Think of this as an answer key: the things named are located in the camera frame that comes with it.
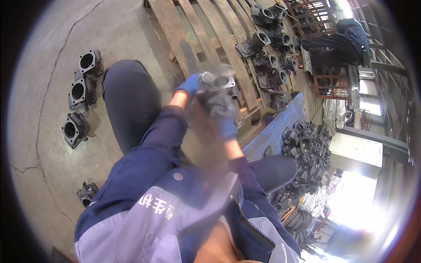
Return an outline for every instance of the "floor crack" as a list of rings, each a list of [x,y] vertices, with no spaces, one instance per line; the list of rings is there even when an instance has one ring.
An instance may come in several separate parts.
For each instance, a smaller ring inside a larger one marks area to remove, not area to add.
[[[38,165],[35,166],[30,166],[30,167],[25,167],[23,171],[19,170],[18,168],[16,168],[13,164],[10,164],[10,166],[15,169],[16,171],[19,171],[20,173],[25,173],[27,170],[30,169],[34,169],[34,168],[40,168]]]
[[[39,141],[39,138],[40,138],[40,124],[41,124],[41,116],[42,116],[43,109],[44,109],[45,98],[46,98],[46,96],[47,96],[48,89],[49,89],[50,84],[51,84],[51,79],[53,78],[53,73],[54,73],[54,71],[56,70],[57,61],[59,60],[60,54],[61,54],[61,52],[64,50],[64,47],[65,47],[65,46],[66,46],[66,44],[67,44],[67,41],[68,41],[69,36],[70,36],[70,33],[72,32],[73,28],[75,27],[75,25],[76,25],[78,22],[80,22],[80,21],[81,21],[82,19],[84,19],[86,16],[88,16],[89,14],[91,14],[91,13],[95,10],[95,8],[96,8],[98,5],[100,5],[102,2],[104,2],[104,1],[105,1],[105,0],[102,0],[101,2],[97,3],[97,4],[96,4],[96,5],[92,8],[92,10],[91,10],[91,11],[89,11],[86,15],[84,15],[83,17],[81,17],[80,19],[78,19],[78,20],[77,20],[77,21],[76,21],[76,22],[72,25],[72,27],[70,28],[69,32],[68,32],[68,33],[67,33],[67,35],[66,35],[66,39],[65,39],[65,41],[64,41],[63,46],[61,47],[61,49],[59,50],[59,53],[57,54],[56,61],[54,61],[53,70],[51,71],[50,80],[48,81],[48,84],[47,84],[47,90],[45,91],[45,94],[44,94],[43,103],[42,103],[42,105],[41,105],[41,110],[40,110],[40,117],[39,117],[39,120],[38,120],[37,140],[36,140],[36,145],[35,145],[35,150],[36,150],[36,153],[37,153],[37,160],[38,160],[38,164],[37,164],[37,165],[35,165],[35,166],[31,166],[31,167],[25,167],[23,171],[19,170],[18,168],[16,168],[14,165],[12,165],[12,164],[11,164],[11,167],[12,167],[13,169],[15,169],[15,170],[17,170],[17,171],[19,171],[19,172],[21,172],[21,173],[24,173],[25,171],[30,170],[30,169],[34,169],[34,168],[38,168],[38,169],[40,169],[40,170],[41,170],[41,172],[42,172],[42,174],[43,174],[43,178],[44,178],[44,181],[45,181],[45,185],[47,186],[48,190],[50,191],[50,194],[51,194],[51,196],[52,196],[52,198],[53,198],[53,200],[54,200],[54,202],[55,202],[56,206],[57,206],[57,207],[59,208],[59,210],[63,213],[63,215],[64,215],[64,216],[66,216],[66,217],[69,219],[69,221],[70,221],[70,222],[71,222],[74,226],[75,226],[75,224],[72,222],[72,220],[70,219],[70,217],[68,217],[68,216],[67,216],[67,215],[63,212],[63,210],[61,210],[60,206],[57,204],[57,201],[56,201],[56,199],[54,198],[54,195],[53,195],[53,193],[52,193],[52,191],[51,191],[51,189],[50,189],[50,187],[48,186],[48,183],[47,183],[47,178],[46,178],[45,173],[44,173],[43,165],[42,165],[41,158],[40,158],[40,153],[39,153],[39,151],[38,151],[38,141]]]

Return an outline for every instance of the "concrete floor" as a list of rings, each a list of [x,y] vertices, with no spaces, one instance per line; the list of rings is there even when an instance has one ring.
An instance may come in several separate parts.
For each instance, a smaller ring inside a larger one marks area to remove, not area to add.
[[[74,254],[73,232],[84,210],[75,192],[83,181],[100,187],[122,157],[100,82],[97,103],[83,113],[91,125],[89,141],[72,150],[63,140],[60,127],[69,112],[67,93],[79,55],[99,49],[105,68],[121,59],[138,59],[161,90],[163,104],[171,98],[139,23],[143,15],[139,0],[57,0],[40,18],[23,50],[9,105],[9,158],[21,206],[47,251],[55,245]],[[296,77],[293,89],[309,98],[306,119],[311,119],[318,107],[304,76]]]

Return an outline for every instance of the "blue work glove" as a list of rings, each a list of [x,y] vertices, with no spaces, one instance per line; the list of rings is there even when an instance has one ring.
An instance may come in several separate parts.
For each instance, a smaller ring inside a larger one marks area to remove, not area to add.
[[[235,124],[235,117],[216,119],[216,128],[218,136],[223,141],[235,139],[238,134],[237,125]]]
[[[181,84],[180,87],[176,88],[173,94],[179,90],[189,97],[189,101],[192,101],[199,87],[199,74],[193,74],[183,84]]]

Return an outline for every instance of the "leg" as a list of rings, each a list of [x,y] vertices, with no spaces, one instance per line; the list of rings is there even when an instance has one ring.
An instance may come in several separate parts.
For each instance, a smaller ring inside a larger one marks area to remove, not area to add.
[[[358,64],[360,63],[360,58],[359,58],[357,50],[354,47],[352,48],[355,50],[355,53],[353,52],[345,53],[338,50],[330,50],[322,54],[313,55],[311,56],[312,64],[314,66],[322,66],[322,65],[358,66]]]
[[[272,192],[291,182],[297,174],[297,163],[281,154],[267,156],[250,163],[260,187]]]
[[[123,155],[139,145],[161,112],[160,92],[136,60],[121,60],[104,73],[102,94]]]
[[[329,36],[309,37],[301,40],[303,48],[334,48],[343,52],[355,49],[351,41],[340,34],[332,34]]]

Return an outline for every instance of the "jacket zipper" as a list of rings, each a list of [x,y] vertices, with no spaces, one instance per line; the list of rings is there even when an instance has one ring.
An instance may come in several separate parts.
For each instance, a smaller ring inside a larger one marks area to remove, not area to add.
[[[259,237],[263,242],[268,243],[272,247],[272,250],[273,250],[275,248],[275,245],[276,245],[275,242],[273,242],[262,231],[260,231],[259,229],[257,229],[257,227],[255,227],[250,222],[250,220],[245,216],[245,214],[241,210],[240,204],[238,203],[237,200],[235,200],[235,198],[232,195],[230,196],[230,198],[237,205],[238,213],[240,215],[240,219],[241,219],[243,225],[245,225],[250,232],[255,233],[255,236]]]
[[[231,195],[230,196],[231,201],[233,201],[238,209],[238,214],[240,215],[240,220],[243,223],[243,225],[245,227],[247,227],[247,229],[254,233],[255,236],[257,236],[258,238],[260,238],[263,242],[267,243],[268,245],[270,245],[272,247],[272,250],[275,248],[275,242],[273,242],[270,238],[268,238],[263,232],[261,232],[259,229],[257,229],[257,227],[255,227],[250,221],[249,219],[245,216],[245,214],[243,213],[243,211],[241,210],[240,204],[238,203],[237,200],[234,199],[234,197]],[[185,235],[189,232],[191,232],[192,230],[198,228],[201,225],[206,224],[210,219],[214,219],[214,217],[218,214],[221,214],[223,209],[219,209],[216,212],[213,212],[211,214],[209,214],[208,216],[201,218],[191,224],[188,224],[187,226],[185,226],[184,228],[182,228],[180,230],[179,235]]]

